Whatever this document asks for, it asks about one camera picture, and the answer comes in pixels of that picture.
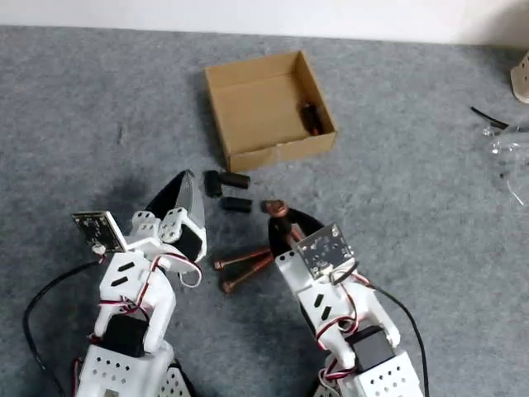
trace hole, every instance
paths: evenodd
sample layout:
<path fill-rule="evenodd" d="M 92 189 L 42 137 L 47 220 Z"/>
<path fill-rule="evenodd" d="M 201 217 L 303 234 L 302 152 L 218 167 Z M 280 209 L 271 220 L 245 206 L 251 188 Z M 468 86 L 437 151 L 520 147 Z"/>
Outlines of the hole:
<path fill-rule="evenodd" d="M 134 262 L 129 262 L 129 263 L 126 263 L 125 265 L 123 266 L 119 266 L 117 268 L 117 271 L 125 271 L 125 270 L 129 270 L 131 267 L 134 267 Z"/>
<path fill-rule="evenodd" d="M 112 287 L 117 287 L 118 285 L 121 285 L 123 283 L 126 283 L 129 279 L 127 279 L 126 277 L 121 277 L 120 279 L 117 279 L 117 280 L 114 280 L 110 286 Z"/>
<path fill-rule="evenodd" d="M 331 306 L 326 306 L 323 309 L 322 320 L 327 320 L 329 318 L 329 314 L 331 314 Z"/>
<path fill-rule="evenodd" d="M 323 294 L 318 294 L 316 297 L 316 301 L 314 302 L 314 307 L 319 308 L 320 304 L 322 304 L 323 301 Z"/>

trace black cable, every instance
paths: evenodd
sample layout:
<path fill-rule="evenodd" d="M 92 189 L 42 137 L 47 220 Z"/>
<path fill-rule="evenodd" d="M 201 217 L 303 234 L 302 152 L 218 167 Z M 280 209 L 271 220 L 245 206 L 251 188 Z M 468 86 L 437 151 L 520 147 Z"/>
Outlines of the black cable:
<path fill-rule="evenodd" d="M 58 283 L 60 283 L 63 280 L 68 279 L 72 275 L 77 275 L 78 273 L 89 269 L 91 267 L 94 267 L 98 265 L 101 261 L 94 261 L 89 262 L 84 265 L 78 266 L 73 268 L 70 271 L 67 271 L 66 273 L 63 273 L 59 277 L 57 277 L 55 280 L 51 281 L 46 287 L 41 289 L 37 295 L 31 300 L 30 304 L 27 305 L 26 311 L 24 312 L 24 318 L 22 319 L 22 328 L 24 328 L 24 335 L 26 336 L 27 344 L 31 350 L 31 353 L 33 354 L 33 357 L 35 357 L 36 362 L 39 364 L 41 369 L 45 372 L 45 374 L 53 381 L 55 384 L 55 388 L 57 389 L 57 393 L 61 397 L 66 397 L 66 394 L 64 393 L 64 389 L 62 385 L 59 382 L 59 379 L 57 379 L 57 376 L 55 376 L 55 373 L 44 363 L 44 360 L 42 360 L 41 355 L 36 349 L 35 341 L 33 340 L 33 336 L 31 335 L 30 330 L 30 314 L 33 308 L 36 306 L 36 304 L 42 299 L 42 297 L 48 292 L 50 289 L 55 287 Z"/>
<path fill-rule="evenodd" d="M 470 110 L 472 112 L 476 113 L 477 115 L 479 115 L 481 117 L 484 117 L 487 120 L 489 120 L 490 122 L 492 122 L 495 127 L 501 128 L 502 130 L 504 130 L 505 128 L 509 127 L 509 125 L 506 122 L 500 122 L 498 119 L 496 119 L 494 117 L 490 117 L 488 114 L 485 114 L 485 113 L 481 112 L 480 110 L 476 109 L 474 106 L 471 106 Z"/>
<path fill-rule="evenodd" d="M 397 298 L 395 298 L 393 295 L 391 295 L 389 292 L 385 291 L 384 289 L 378 287 L 377 285 L 373 285 L 369 283 L 369 287 L 379 291 L 382 295 L 384 295 L 386 298 L 392 300 L 399 308 L 403 310 L 403 312 L 407 315 L 410 322 L 412 323 L 413 331 L 415 332 L 415 335 L 417 336 L 417 341 L 419 342 L 419 347 L 421 348 L 421 360 L 422 360 L 422 378 L 424 380 L 424 397 L 430 397 L 430 385 L 428 381 L 428 364 L 427 364 L 427 352 L 424 348 L 424 343 L 422 341 L 421 333 L 419 332 L 419 328 L 417 327 L 417 323 L 415 322 L 415 318 L 413 318 L 410 311 L 407 309 L 406 306 L 402 302 L 400 302 Z"/>
<path fill-rule="evenodd" d="M 339 283 L 342 283 L 342 282 L 344 282 L 345 280 L 347 280 L 347 278 L 348 278 L 350 275 L 353 274 L 353 271 L 356 270 L 356 268 L 358 267 L 358 264 L 359 264 L 359 262 L 355 262 L 355 263 L 353 264 L 353 266 L 351 266 L 347 272 L 345 272 L 343 275 L 341 275 L 340 277 L 338 277 L 336 280 L 332 280 L 332 281 L 331 281 L 331 284 L 332 284 L 332 285 L 338 285 Z"/>

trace cardboard box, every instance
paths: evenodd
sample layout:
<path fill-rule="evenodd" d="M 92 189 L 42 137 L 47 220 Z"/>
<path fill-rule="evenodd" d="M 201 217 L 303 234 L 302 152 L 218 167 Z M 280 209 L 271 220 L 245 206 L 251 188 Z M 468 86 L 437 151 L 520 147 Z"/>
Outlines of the cardboard box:
<path fill-rule="evenodd" d="M 301 51 L 206 69 L 212 108 L 230 171 L 329 151 L 336 126 Z M 301 107 L 317 106 L 323 133 L 311 136 Z"/>

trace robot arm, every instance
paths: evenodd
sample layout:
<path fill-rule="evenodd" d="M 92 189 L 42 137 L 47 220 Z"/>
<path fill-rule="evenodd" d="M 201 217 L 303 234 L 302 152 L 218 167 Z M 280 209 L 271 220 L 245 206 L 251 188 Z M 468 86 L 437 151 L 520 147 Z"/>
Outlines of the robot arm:
<path fill-rule="evenodd" d="M 268 202 L 270 249 L 319 347 L 329 355 L 314 396 L 422 397 L 400 333 L 337 225 Z"/>
<path fill-rule="evenodd" d="M 191 171 L 165 186 L 132 217 L 123 236 L 110 213 L 79 213 L 74 219 L 95 251 L 113 252 L 99 285 L 100 311 L 93 344 L 83 364 L 77 397 L 192 396 L 164 335 L 176 306 L 165 272 L 197 286 L 196 261 L 206 254 L 202 196 Z M 183 280 L 195 273 L 194 283 Z"/>

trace clear plastic piece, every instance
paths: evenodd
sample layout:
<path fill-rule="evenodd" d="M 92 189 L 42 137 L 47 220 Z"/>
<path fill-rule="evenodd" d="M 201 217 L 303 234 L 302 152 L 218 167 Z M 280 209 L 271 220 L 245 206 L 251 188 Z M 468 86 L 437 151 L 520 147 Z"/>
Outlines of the clear plastic piece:
<path fill-rule="evenodd" d="M 488 126 L 483 134 L 492 138 L 488 152 L 501 167 L 499 177 L 508 191 L 520 205 L 529 205 L 529 126 L 513 126 L 503 131 Z"/>

